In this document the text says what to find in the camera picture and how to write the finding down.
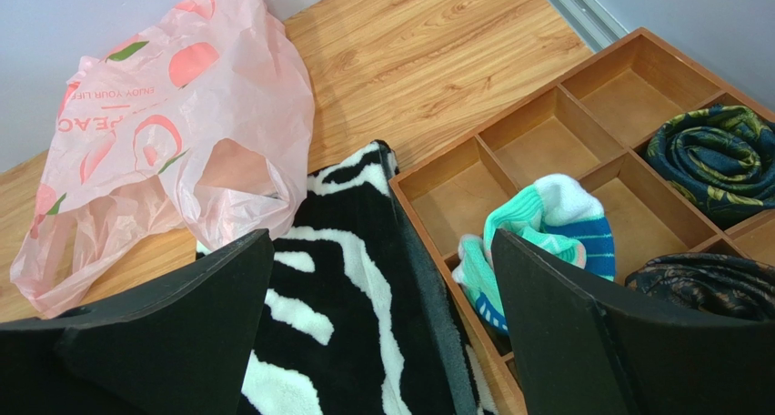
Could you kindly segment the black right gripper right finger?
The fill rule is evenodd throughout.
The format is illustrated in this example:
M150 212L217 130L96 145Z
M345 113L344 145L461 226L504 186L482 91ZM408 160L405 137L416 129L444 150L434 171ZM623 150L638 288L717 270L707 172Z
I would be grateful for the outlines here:
M495 274L531 414L771 414L774 325L686 309L499 230Z

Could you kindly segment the pink peach-print plastic bag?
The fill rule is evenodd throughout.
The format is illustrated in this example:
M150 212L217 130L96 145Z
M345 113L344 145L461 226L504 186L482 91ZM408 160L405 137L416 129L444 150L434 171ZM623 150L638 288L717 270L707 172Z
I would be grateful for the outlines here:
M140 240L209 250L287 233L307 195L315 104L264 0L183 0L69 79L10 279L41 314L75 307Z

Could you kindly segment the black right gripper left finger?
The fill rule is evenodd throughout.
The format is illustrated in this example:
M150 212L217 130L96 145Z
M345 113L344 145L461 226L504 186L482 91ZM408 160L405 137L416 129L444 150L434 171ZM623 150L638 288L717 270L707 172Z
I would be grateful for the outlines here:
M274 248L260 229L52 319L1 327L4 414L233 414Z

